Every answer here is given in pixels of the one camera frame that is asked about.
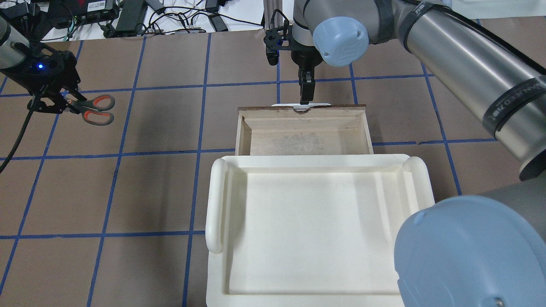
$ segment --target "open wooden drawer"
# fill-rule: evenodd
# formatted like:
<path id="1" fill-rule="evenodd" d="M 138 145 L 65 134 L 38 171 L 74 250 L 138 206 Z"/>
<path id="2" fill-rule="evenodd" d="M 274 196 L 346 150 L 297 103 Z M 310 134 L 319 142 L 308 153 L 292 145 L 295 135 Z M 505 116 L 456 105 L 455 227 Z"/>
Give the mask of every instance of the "open wooden drawer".
<path id="1" fill-rule="evenodd" d="M 364 105 L 239 108 L 238 156 L 372 153 Z"/>

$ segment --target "white plastic bin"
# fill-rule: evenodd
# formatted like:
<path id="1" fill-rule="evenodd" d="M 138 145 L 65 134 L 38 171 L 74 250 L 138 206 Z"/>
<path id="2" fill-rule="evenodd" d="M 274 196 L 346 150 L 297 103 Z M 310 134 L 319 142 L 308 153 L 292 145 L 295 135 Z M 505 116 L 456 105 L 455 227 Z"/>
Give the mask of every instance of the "white plastic bin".
<path id="1" fill-rule="evenodd" d="M 403 307 L 393 250 L 434 204 L 407 155 L 235 156 L 212 166 L 209 307 Z"/>

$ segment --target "blue joint cap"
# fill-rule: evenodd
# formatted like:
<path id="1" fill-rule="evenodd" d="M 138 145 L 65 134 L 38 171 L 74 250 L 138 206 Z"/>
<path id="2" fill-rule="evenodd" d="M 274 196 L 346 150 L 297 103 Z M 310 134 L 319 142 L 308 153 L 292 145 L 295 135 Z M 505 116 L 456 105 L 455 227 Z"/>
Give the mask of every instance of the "blue joint cap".
<path id="1" fill-rule="evenodd" d="M 313 42 L 327 64 L 343 67 L 364 55 L 370 39 L 360 21 L 338 16 L 324 20 L 315 28 Z"/>

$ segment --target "white drawer handle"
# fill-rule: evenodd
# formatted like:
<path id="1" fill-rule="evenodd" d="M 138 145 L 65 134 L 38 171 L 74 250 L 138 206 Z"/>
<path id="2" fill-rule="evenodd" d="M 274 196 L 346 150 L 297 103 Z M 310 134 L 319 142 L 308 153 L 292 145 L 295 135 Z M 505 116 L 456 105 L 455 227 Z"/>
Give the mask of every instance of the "white drawer handle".
<path id="1" fill-rule="evenodd" d="M 212 253 L 222 251 L 222 210 L 224 203 L 225 174 L 228 163 L 224 159 L 214 161 L 210 174 L 209 204 L 206 211 L 205 240 Z"/>

